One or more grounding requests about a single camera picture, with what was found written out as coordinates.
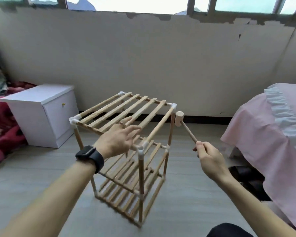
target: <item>white wall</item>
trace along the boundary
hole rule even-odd
[[[74,84],[80,110],[123,90],[175,102],[185,115],[232,116],[268,85],[289,82],[291,71],[296,80],[296,67],[284,67],[296,64],[296,31],[279,61],[294,28],[247,22],[0,10],[0,51],[15,80]]]

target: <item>wooden mallet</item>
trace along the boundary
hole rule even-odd
[[[186,129],[186,131],[189,133],[190,137],[192,138],[192,140],[194,141],[194,143],[197,142],[197,139],[196,137],[193,135],[193,133],[190,131],[190,129],[186,126],[186,124],[183,122],[183,118],[184,118],[184,113],[181,112],[181,111],[178,111],[176,114],[175,114],[175,121],[174,121],[174,124],[176,126],[181,126],[183,125],[184,128]]]

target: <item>slipper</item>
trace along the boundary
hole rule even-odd
[[[242,182],[241,185],[253,194],[259,201],[272,201],[267,193],[264,191],[262,181],[252,180],[249,182]]]
[[[264,176],[252,166],[231,166],[228,169],[231,175],[239,182],[251,180],[264,181]]]

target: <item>baseboard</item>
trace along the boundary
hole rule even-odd
[[[101,116],[105,115],[106,112],[101,113],[98,115],[95,120],[100,118]],[[108,120],[112,120],[116,116],[118,116],[120,113],[115,113],[114,115],[111,115]],[[136,121],[143,121],[148,114],[141,114]],[[154,116],[154,118],[151,120],[151,122],[159,122],[164,115],[157,114]],[[184,122],[185,123],[195,123],[195,124],[214,124],[214,125],[228,125],[231,121],[232,117],[217,117],[217,116],[184,116]]]

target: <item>mallet head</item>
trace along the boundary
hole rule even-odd
[[[176,114],[175,114],[175,121],[174,121],[174,124],[176,126],[181,126],[181,121],[183,121],[183,118],[184,118],[184,113],[181,112],[181,111],[178,111]]]

